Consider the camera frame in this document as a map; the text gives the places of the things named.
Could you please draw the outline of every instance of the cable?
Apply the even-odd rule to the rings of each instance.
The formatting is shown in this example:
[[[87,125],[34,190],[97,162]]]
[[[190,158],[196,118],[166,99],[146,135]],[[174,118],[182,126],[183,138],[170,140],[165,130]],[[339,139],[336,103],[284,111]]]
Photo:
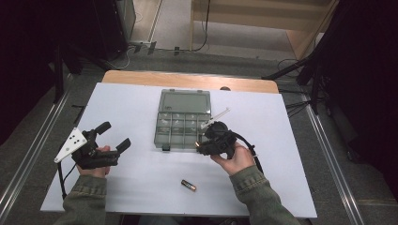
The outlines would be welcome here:
[[[297,113],[300,113],[302,110],[304,110],[304,109],[307,107],[307,105],[308,105],[308,104],[303,105],[303,106],[301,107],[301,109],[299,109],[297,112],[295,112],[295,113],[289,115],[289,118],[292,118],[293,115],[295,115],[295,114],[297,114]]]
[[[297,60],[297,59],[284,59],[284,60],[282,60],[281,62],[278,63],[278,65],[277,65],[278,71],[281,71],[281,68],[280,68],[281,63],[284,62],[284,61],[288,61],[288,60],[294,60],[294,61],[296,61],[296,62],[299,61],[299,60]],[[296,75],[296,76],[291,76],[291,75],[285,74],[285,76],[286,76],[286,77],[289,77],[289,78],[295,78],[295,77],[297,77],[298,75]]]
[[[67,180],[68,176],[70,175],[70,173],[72,173],[73,169],[75,169],[75,167],[76,167],[76,163],[73,165],[72,169],[70,169],[68,174],[64,177],[64,184],[65,184],[65,181]]]
[[[184,53],[195,53],[195,52],[199,52],[200,50],[202,50],[202,48],[207,43],[207,25],[208,25],[208,14],[209,14],[209,12],[210,12],[210,0],[208,0],[208,4],[207,4],[206,25],[205,25],[205,30],[204,30],[204,32],[205,32],[205,41],[203,42],[201,47],[199,47],[197,49],[194,49],[194,50],[171,50],[171,49],[157,49],[157,48],[154,48],[153,50],[155,50],[155,51],[167,51],[167,52],[174,52],[174,53],[183,53],[183,52]]]
[[[141,13],[139,13],[139,12],[135,12],[135,15],[137,15],[137,16],[141,16],[141,18],[140,18],[140,19],[138,19],[138,20],[135,20],[135,23],[138,23],[139,21],[141,21],[141,20],[144,18],[143,14],[141,14]]]
[[[126,56],[127,56],[128,60],[129,60],[129,62],[128,62],[124,67],[117,67],[117,66],[113,65],[112,63],[110,63],[110,62],[108,62],[108,61],[106,61],[106,63],[109,64],[109,65],[111,65],[111,66],[114,67],[114,68],[117,68],[117,69],[122,69],[122,68],[128,67],[129,64],[130,64],[129,51],[132,50],[132,49],[135,49],[135,47],[131,47],[131,48],[129,48],[129,49],[126,51]]]

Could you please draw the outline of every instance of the floor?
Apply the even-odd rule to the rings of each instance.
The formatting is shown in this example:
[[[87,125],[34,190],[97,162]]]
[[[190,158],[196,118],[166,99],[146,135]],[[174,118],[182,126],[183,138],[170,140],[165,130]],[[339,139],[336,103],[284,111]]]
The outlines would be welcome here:
[[[134,0],[137,23],[132,42],[157,41],[157,48],[188,48],[189,8],[188,0]],[[194,47],[203,43],[202,24],[195,24]],[[294,54],[284,30],[253,28],[246,26],[208,25],[207,45],[199,53],[174,56],[172,52],[157,51],[149,54],[143,49],[138,53],[128,52],[111,62],[125,70],[159,70],[189,73],[213,73],[223,76],[259,79],[293,64]],[[8,184],[19,184],[14,189],[15,198],[7,204],[2,202],[0,224],[52,224],[58,213],[39,211],[48,185],[54,178],[56,168],[52,163],[55,150],[76,126],[74,120],[80,109],[89,100],[95,83],[100,82],[103,71],[90,63],[84,64],[81,76],[66,78],[67,97],[60,105],[53,105],[54,90],[51,90],[29,113],[14,134],[0,146],[1,184],[5,192]],[[311,86],[295,84],[297,72],[277,80],[286,106],[306,98],[303,91]],[[398,224],[398,204],[392,198],[382,174],[372,166],[356,164],[347,159],[346,145],[324,104],[318,106],[319,115],[313,115],[309,107],[290,108],[290,122],[298,150],[313,194],[318,218],[301,220],[301,224]],[[49,130],[42,130],[47,123]],[[314,129],[320,123],[323,134]],[[36,139],[37,134],[44,139]],[[14,174],[30,171],[21,179]],[[350,212],[344,205],[354,199]],[[108,214],[106,224],[119,224],[120,216]]]

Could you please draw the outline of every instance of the wire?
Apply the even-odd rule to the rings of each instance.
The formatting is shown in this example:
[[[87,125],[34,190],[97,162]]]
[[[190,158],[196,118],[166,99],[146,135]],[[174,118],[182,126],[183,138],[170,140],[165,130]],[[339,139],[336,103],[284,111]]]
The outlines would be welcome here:
[[[295,112],[295,113],[289,115],[289,118],[292,118],[293,115],[295,115],[295,114],[297,114],[297,113],[300,113],[302,110],[304,110],[304,109],[307,107],[307,105],[308,105],[308,104],[305,104],[305,105],[302,106],[301,109],[299,109],[297,112]]]
[[[70,173],[72,173],[73,169],[75,169],[75,167],[76,167],[76,163],[73,165],[72,169],[70,169],[70,171],[68,172],[68,174],[65,176],[65,178],[64,178],[64,184],[65,184],[65,181],[67,180],[68,176],[70,175]]]
[[[282,93],[306,94],[305,92],[302,92],[302,91],[291,91],[291,90],[286,90],[286,89],[281,89],[281,88],[278,88],[278,89],[279,89],[279,92],[282,92]]]
[[[154,48],[153,50],[155,50],[155,51],[167,51],[167,52],[174,52],[174,53],[183,53],[183,52],[184,53],[195,53],[195,52],[199,52],[200,50],[202,50],[202,48],[207,43],[207,25],[208,25],[208,14],[209,14],[209,12],[210,12],[210,0],[208,0],[208,4],[207,4],[206,24],[205,24],[205,29],[204,29],[205,41],[203,42],[201,47],[199,47],[197,49],[194,49],[194,50],[171,50],[171,49],[157,49],[157,48]]]
[[[136,15],[136,16],[141,16],[140,19],[135,20],[135,23],[138,23],[139,21],[141,21],[141,20],[144,18],[143,14],[141,14],[141,13],[139,13],[139,12],[135,12],[135,15]]]
[[[117,68],[117,69],[122,69],[122,68],[128,67],[129,64],[130,64],[129,51],[132,50],[132,49],[135,49],[135,47],[131,47],[131,48],[129,48],[129,49],[126,51],[126,56],[127,56],[128,60],[129,60],[129,62],[128,62],[124,67],[117,67],[117,66],[113,65],[112,63],[110,63],[110,62],[108,62],[108,61],[106,61],[106,63],[109,64],[109,65],[111,65],[111,66],[114,67],[114,68]]]
[[[281,62],[278,63],[278,65],[277,65],[278,71],[281,70],[281,68],[280,68],[281,63],[284,62],[284,61],[288,61],[288,60],[294,60],[294,61],[296,61],[296,62],[299,61],[299,60],[297,60],[297,59],[284,59],[284,60],[282,60]],[[298,75],[296,75],[296,76],[291,76],[291,75],[285,74],[285,76],[286,76],[286,77],[290,77],[290,78],[295,78],[295,77],[297,77]]]

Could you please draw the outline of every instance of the hand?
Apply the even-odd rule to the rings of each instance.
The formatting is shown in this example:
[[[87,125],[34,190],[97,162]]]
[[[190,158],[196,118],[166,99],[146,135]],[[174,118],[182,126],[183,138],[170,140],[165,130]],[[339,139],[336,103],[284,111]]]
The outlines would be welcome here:
[[[220,164],[230,176],[255,165],[251,151],[238,142],[235,142],[235,154],[231,159],[225,159],[220,155],[213,155],[210,157]]]
[[[101,152],[107,152],[107,151],[111,151],[111,147],[108,145],[105,145],[103,148],[97,148],[97,150],[100,150]],[[101,168],[96,168],[96,169],[92,169],[92,170],[83,170],[78,165],[77,169],[79,170],[80,175],[91,175],[94,177],[105,178],[105,175],[107,175],[109,173],[109,171],[111,170],[111,167],[101,167]]]

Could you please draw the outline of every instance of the table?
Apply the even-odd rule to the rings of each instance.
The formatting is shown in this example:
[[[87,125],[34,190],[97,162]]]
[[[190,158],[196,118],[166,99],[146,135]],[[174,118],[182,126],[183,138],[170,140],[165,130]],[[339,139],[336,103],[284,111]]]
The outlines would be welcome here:
[[[217,90],[226,85],[233,91]],[[108,175],[108,212],[248,216],[246,206],[237,200],[226,172],[209,157],[187,152],[163,153],[155,148],[154,128],[161,90],[181,87],[209,90],[213,114],[223,111],[226,106],[231,107],[231,112],[222,121],[256,145],[266,177],[280,194],[283,205],[298,218],[316,217],[282,96],[275,94],[278,91],[274,82],[127,71],[106,73],[102,83],[97,84],[78,126],[80,130],[87,130],[110,121],[113,127],[98,136],[99,145],[116,146],[125,138],[131,139],[131,148],[123,153],[119,165]],[[271,93],[261,93],[262,88]],[[267,126],[259,131],[258,124]],[[67,157],[63,161],[63,170],[68,171],[72,165],[73,161]],[[69,176],[67,190],[77,177],[76,171]],[[182,179],[196,185],[197,190],[192,192],[181,186]],[[58,183],[56,174],[42,211],[63,210]]]
[[[191,0],[193,21],[205,21],[207,0]],[[208,20],[286,30],[297,59],[303,58],[314,40],[325,32],[338,0],[211,0]]]

